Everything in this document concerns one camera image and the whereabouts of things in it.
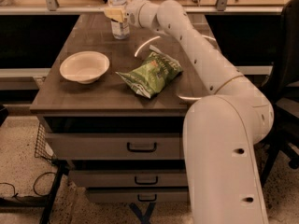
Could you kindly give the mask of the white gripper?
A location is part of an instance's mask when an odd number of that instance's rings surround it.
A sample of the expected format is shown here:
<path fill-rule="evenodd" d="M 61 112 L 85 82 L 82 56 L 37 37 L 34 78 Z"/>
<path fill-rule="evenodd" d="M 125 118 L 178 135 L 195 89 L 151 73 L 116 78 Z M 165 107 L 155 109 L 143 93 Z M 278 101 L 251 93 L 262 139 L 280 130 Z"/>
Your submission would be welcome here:
<path fill-rule="evenodd" d="M 146 0 L 132 0 L 126 6 L 126 15 L 130 24 L 139 28 L 146 28 L 148 21 Z M 117 22 L 125 22 L 125 6 L 105 7 L 105 16 Z"/>

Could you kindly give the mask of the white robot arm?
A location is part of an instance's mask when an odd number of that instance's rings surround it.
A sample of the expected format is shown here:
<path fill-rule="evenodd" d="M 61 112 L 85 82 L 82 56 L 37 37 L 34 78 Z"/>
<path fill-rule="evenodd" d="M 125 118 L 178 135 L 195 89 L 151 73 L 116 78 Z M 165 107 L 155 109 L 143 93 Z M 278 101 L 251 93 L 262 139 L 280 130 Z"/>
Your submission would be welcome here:
<path fill-rule="evenodd" d="M 195 30 L 178 2 L 132 0 L 105 14 L 175 38 L 207 90 L 183 126 L 193 224 L 268 224 L 253 147 L 273 126 L 271 103 Z"/>

